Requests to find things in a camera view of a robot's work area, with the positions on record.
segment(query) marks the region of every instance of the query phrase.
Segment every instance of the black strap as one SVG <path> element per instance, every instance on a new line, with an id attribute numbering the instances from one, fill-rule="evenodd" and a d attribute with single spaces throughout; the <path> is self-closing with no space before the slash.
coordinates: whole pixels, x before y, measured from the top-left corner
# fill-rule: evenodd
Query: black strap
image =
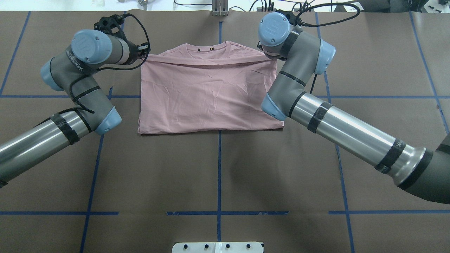
<path id="1" fill-rule="evenodd" d="M 66 56 L 69 58 L 70 62 L 83 74 L 86 76 L 92 76 L 98 71 L 89 67 L 86 63 L 80 61 L 72 51 L 72 48 L 69 46 L 66 48 Z"/>
<path id="2" fill-rule="evenodd" d="M 321 103 L 319 108 L 317 108 L 314 115 L 312 116 L 310 122 L 308 123 L 308 130 L 315 133 L 317 131 L 317 127 L 324 119 L 325 114 L 332 106 L 333 106 L 332 104 L 325 101 Z"/>
<path id="3" fill-rule="evenodd" d="M 291 78 L 292 80 L 294 80 L 294 81 L 298 82 L 299 84 L 303 85 L 303 87 L 306 86 L 306 83 L 305 83 L 304 81 L 298 79 L 297 77 L 295 77 L 295 76 L 293 76 L 293 75 L 291 75 L 291 74 L 289 74 L 289 73 L 287 73 L 287 72 L 280 71 L 280 74 L 282 74 L 282 75 L 284 75 L 284 76 L 287 76 L 287 77 Z"/>
<path id="4" fill-rule="evenodd" d="M 292 104 L 291 110 L 289 111 L 289 117 L 291 117 L 292 115 L 292 111 L 294 110 L 295 106 L 297 105 L 298 101 L 300 100 L 300 98 L 306 93 L 306 91 L 300 93 L 300 95 L 298 95 L 297 99 L 295 99 L 294 103 Z"/>
<path id="5" fill-rule="evenodd" d="M 292 48 L 292 45 L 294 45 L 295 41 L 297 40 L 298 36 L 301 32 L 304 30 L 301 27 L 295 26 L 292 31 L 289 33 L 288 37 L 284 41 L 283 45 L 280 49 L 280 55 L 283 57 L 287 57 L 289 54 L 289 51 Z"/>
<path id="6" fill-rule="evenodd" d="M 100 89 L 100 86 L 96 86 L 94 88 L 90 88 L 86 90 L 85 92 L 80 93 L 78 96 L 74 97 L 72 100 L 79 100 L 80 98 L 86 96 L 87 94 L 91 93 L 92 91 Z"/>
<path id="7" fill-rule="evenodd" d="M 66 136 L 67 140 L 69 141 L 70 145 L 76 143 L 80 140 L 78 137 L 77 132 L 73 130 L 67 121 L 58 113 L 53 114 L 50 116 L 50 119 L 56 124 L 56 126 L 63 132 L 64 136 Z"/>
<path id="8" fill-rule="evenodd" d="M 3 186 L 7 185 L 7 182 L 3 182 L 2 180 L 0 180 L 0 188 L 2 188 Z"/>
<path id="9" fill-rule="evenodd" d="M 411 185 L 413 185 L 417 179 L 422 175 L 425 169 L 430 164 L 431 158 L 433 158 L 433 152 L 428 149 L 425 150 L 425 154 L 423 154 L 422 159 L 420 159 L 419 164 L 413 170 L 413 172 L 401 183 L 398 187 L 402 190 L 408 189 Z"/>
<path id="10" fill-rule="evenodd" d="M 383 157 L 381 162 L 375 166 L 375 169 L 383 174 L 388 173 L 391 170 L 391 167 L 400 157 L 401 153 L 406 147 L 406 143 L 400 139 L 395 139 L 394 144 Z"/>
<path id="11" fill-rule="evenodd" d="M 441 145 L 439 145 L 439 147 L 437 147 L 436 150 L 450 154 L 450 146 L 449 145 L 441 144 Z"/>
<path id="12" fill-rule="evenodd" d="M 80 119 L 83 121 L 83 123 L 85 124 L 87 130 L 89 131 L 89 133 L 92 132 L 91 127 L 89 126 L 87 120 L 84 118 L 83 114 L 81 114 L 80 110 L 75 110 L 76 114 L 78 115 L 78 117 L 80 117 Z"/>

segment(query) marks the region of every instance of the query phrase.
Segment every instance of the pink shirt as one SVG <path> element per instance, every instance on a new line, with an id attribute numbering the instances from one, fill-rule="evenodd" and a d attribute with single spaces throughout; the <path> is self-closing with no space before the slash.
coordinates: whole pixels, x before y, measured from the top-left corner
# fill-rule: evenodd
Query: pink shirt
<path id="1" fill-rule="evenodd" d="M 261 110 L 275 76 L 276 60 L 230 41 L 151 54 L 142 65 L 138 133 L 282 128 Z"/>

